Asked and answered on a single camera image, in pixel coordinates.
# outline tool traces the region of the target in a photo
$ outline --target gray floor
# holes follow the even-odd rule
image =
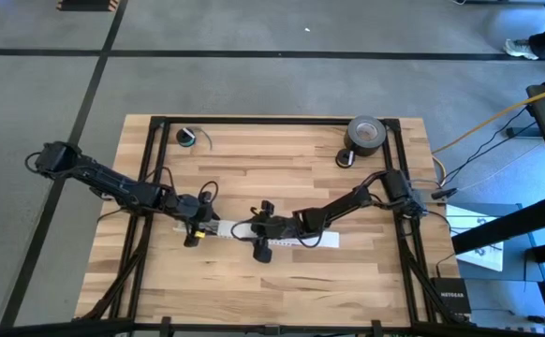
[[[0,47],[101,48],[113,14],[54,7],[52,0],[0,0]],[[496,53],[505,37],[544,28],[541,7],[460,7],[448,0],[130,0],[114,48]],[[95,63],[0,57],[0,310],[49,187],[22,160],[43,142],[68,137]],[[109,165],[128,113],[234,113],[419,116],[436,148],[543,81],[545,62],[111,58],[80,146]],[[456,167],[504,122],[439,157]],[[529,122],[524,116],[514,124]],[[536,144],[512,140],[453,185],[482,179]],[[544,146],[454,200],[541,198]],[[70,319],[99,208],[84,186],[66,184],[19,324]]]

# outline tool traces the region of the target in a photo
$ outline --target sneaker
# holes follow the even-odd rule
[[[504,44],[504,51],[510,56],[524,56],[529,60],[537,60],[538,57],[531,51],[528,40],[510,40],[507,39]]]

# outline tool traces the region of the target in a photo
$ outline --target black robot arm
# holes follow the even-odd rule
[[[382,202],[368,191],[368,187],[376,180],[382,182],[389,202]],[[320,243],[324,230],[330,227],[333,221],[368,206],[393,210],[406,216],[426,213],[426,206],[421,201],[420,195],[411,188],[402,171],[391,169],[371,174],[352,191],[324,207],[294,211],[291,217],[273,216],[274,205],[267,200],[262,200],[261,210],[259,212],[252,210],[254,216],[233,226],[231,234],[236,239],[252,242],[254,259],[268,263],[272,259],[268,239],[297,238],[305,247],[314,248]],[[242,224],[251,224],[251,230],[257,234],[257,237],[238,238],[233,229]],[[315,237],[318,237],[318,240],[313,245],[303,242],[303,239]]]
[[[37,156],[35,169],[28,164],[34,155]],[[136,215],[160,212],[184,221],[188,231],[186,246],[198,244],[200,235],[196,233],[202,230],[199,223],[218,218],[212,208],[212,194],[208,191],[201,191],[196,198],[177,195],[172,182],[171,185],[138,182],[97,163],[82,154],[79,147],[62,141],[44,144],[43,151],[28,156],[25,165],[52,180],[74,178],[85,183],[99,197],[112,197],[127,212]]]
[[[29,166],[29,159],[37,156],[35,169]],[[29,155],[25,165],[34,173],[46,178],[74,178],[90,186],[90,190],[101,198],[112,197],[127,212],[145,215],[160,212],[185,223],[187,237],[185,246],[192,247],[199,243],[209,230],[200,227],[201,223],[220,220],[214,212],[214,197],[208,191],[200,190],[197,197],[187,194],[177,195],[172,185],[147,183],[126,177],[110,168],[97,163],[93,158],[81,153],[79,147],[55,141],[44,144],[43,151]],[[369,193],[368,187],[376,180],[383,183],[389,202],[385,203]],[[331,223],[357,209],[376,206],[384,210],[394,210],[400,214],[416,216],[426,212],[420,196],[414,191],[404,174],[395,169],[379,171],[368,176],[349,193],[321,208],[297,210],[291,217],[273,215],[274,206],[267,200],[262,201],[261,211],[252,210],[254,216],[241,223],[250,224],[256,238],[238,238],[233,229],[231,234],[239,240],[254,244],[254,258],[260,262],[270,262],[272,252],[268,249],[268,239],[298,239],[306,247],[316,247],[323,231]],[[308,245],[304,239],[318,237],[317,243]]]

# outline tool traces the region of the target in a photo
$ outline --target roll of tape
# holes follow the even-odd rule
[[[348,149],[341,149],[335,156],[335,163],[341,169],[348,169],[354,165],[354,152]]]
[[[196,133],[194,133],[190,128],[184,127],[181,130],[177,131],[177,142],[183,147],[190,147],[196,143]]]
[[[385,126],[370,116],[358,116],[347,126],[344,144],[359,156],[369,156],[378,150],[387,138]]]

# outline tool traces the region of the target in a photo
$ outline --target butcher block tabletop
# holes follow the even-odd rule
[[[138,179],[151,117],[125,119],[113,168],[133,179]],[[352,168],[336,166],[334,157],[344,147],[346,125],[254,125],[242,124],[246,116],[235,117],[237,124],[173,124],[164,163],[172,171],[178,194],[195,196],[206,182],[216,181],[220,191],[214,210],[224,220],[249,218],[250,207],[259,208],[263,199],[274,204],[275,214],[284,216],[322,207],[370,173],[385,169],[382,149],[358,157]],[[435,180],[422,119],[401,118],[400,123],[411,178]],[[180,146],[175,134],[184,126],[200,126],[212,138],[213,148],[200,132],[194,146]],[[148,171],[154,169],[159,138],[156,133]],[[396,166],[391,132],[388,138]],[[169,183],[167,174],[161,183]],[[434,188],[432,183],[415,186]],[[370,192],[387,200],[380,182],[373,183]],[[445,214],[443,207],[428,207]],[[107,201],[102,213],[117,209],[116,203]],[[128,213],[118,212],[98,223],[76,316],[87,313],[115,279],[128,219]],[[170,316],[174,323],[193,324],[370,326],[377,319],[385,327],[410,325],[392,212],[369,207],[333,222],[329,231],[339,233],[340,248],[271,245],[269,264],[252,258],[250,242],[206,237],[198,247],[185,248],[185,234],[174,230],[176,226],[177,221],[166,215],[154,217],[138,322],[159,323]],[[449,228],[439,216],[429,214],[421,219],[420,233],[434,276],[435,264],[453,253]],[[453,256],[441,262],[440,269],[443,277],[459,277]],[[125,285],[122,315],[132,278]],[[412,278],[424,320],[422,291]]]

